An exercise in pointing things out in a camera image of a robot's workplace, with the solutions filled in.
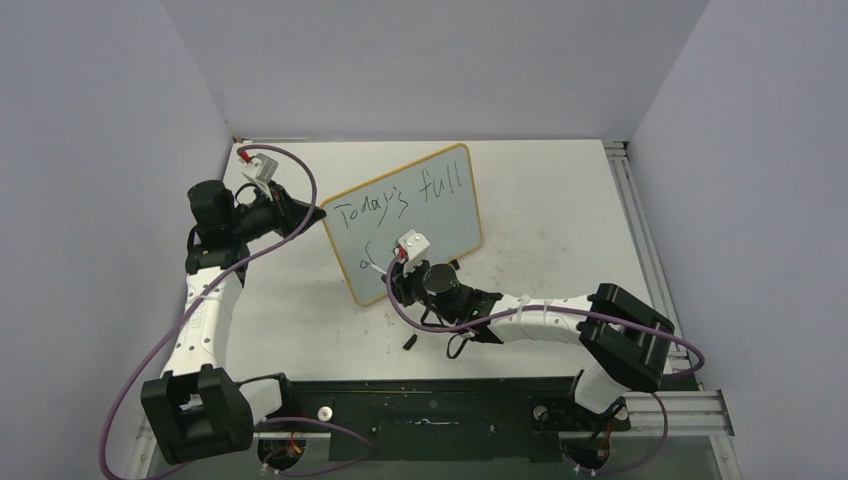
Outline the black whiteboard marker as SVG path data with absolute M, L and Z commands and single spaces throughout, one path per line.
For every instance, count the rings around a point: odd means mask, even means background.
M 378 266 L 378 265 L 376 265 L 376 264 L 374 264 L 374 263 L 369 263 L 369 265 L 368 265 L 368 266 L 369 266 L 369 268 L 371 268 L 371 269 L 373 269 L 373 270 L 377 271 L 378 273 L 380 273 L 380 274 L 382 274 L 382 275 L 386 275 L 386 274 L 387 274 L 387 271 L 386 271 L 385 269 L 383 269 L 382 267 L 380 267 L 380 266 Z

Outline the black marker cap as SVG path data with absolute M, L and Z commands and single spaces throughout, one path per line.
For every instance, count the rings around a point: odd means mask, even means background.
M 417 340 L 418 340 L 418 336 L 417 336 L 417 335 L 415 335 L 415 334 L 411 335 L 411 336 L 410 336 L 410 337 L 406 340 L 406 342 L 403 344 L 402 349 L 403 349 L 403 350 L 405 350 L 405 351 L 409 351 L 409 350 L 411 350 L 411 349 L 412 349 L 412 347 L 416 344 Z

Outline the yellow-framed whiteboard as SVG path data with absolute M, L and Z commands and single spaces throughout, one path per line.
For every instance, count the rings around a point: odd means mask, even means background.
M 380 273 L 410 229 L 430 242 L 432 262 L 458 259 L 483 242 L 470 148 L 457 143 L 326 199 L 321 208 L 331 246 L 353 301 L 385 296 Z

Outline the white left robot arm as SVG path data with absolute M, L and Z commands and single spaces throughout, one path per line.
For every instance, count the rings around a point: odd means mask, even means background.
M 170 465 L 248 449 L 255 426 L 290 428 L 298 403 L 282 374 L 235 381 L 225 359 L 235 304 L 246 282 L 248 244 L 268 233 L 287 239 L 326 213 L 292 198 L 274 181 L 253 182 L 256 194 L 239 204 L 220 180 L 187 192 L 196 221 L 187 241 L 187 320 L 155 380 L 143 384 L 142 407 Z

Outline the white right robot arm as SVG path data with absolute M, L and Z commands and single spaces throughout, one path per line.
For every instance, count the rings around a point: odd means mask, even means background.
M 418 322 L 432 333 L 503 345 L 556 342 L 583 347 L 591 359 L 565 402 L 569 421 L 590 428 L 625 393 L 654 393 L 662 384 L 674 324 L 651 305 L 613 283 L 587 295 L 533 299 L 462 284 L 451 264 L 420 263 L 410 272 L 398 263 L 380 276 L 398 312 L 413 304 L 436 315 Z

